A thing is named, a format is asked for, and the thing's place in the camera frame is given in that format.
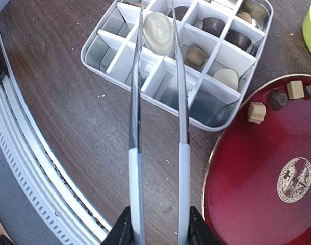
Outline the silver divided tin box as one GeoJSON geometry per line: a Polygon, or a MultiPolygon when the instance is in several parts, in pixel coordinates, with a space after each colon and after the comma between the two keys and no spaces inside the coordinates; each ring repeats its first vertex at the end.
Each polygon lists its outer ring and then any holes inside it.
{"type": "Polygon", "coordinates": [[[113,1],[81,50],[81,61],[130,90],[139,18],[161,13],[177,25],[189,121],[210,132],[233,120],[264,48],[268,1],[113,1]]]}

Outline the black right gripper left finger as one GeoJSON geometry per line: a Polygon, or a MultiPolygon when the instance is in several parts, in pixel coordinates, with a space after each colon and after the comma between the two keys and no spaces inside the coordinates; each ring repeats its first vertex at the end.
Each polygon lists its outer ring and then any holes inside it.
{"type": "Polygon", "coordinates": [[[101,245],[131,245],[132,224],[130,206],[124,208],[111,231],[101,245]]]}

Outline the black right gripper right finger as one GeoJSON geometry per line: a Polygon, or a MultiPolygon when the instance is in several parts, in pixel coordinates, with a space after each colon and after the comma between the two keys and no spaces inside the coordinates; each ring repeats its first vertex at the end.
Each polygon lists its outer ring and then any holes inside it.
{"type": "Polygon", "coordinates": [[[220,245],[205,220],[195,206],[190,207],[189,244],[191,245],[220,245]]]}

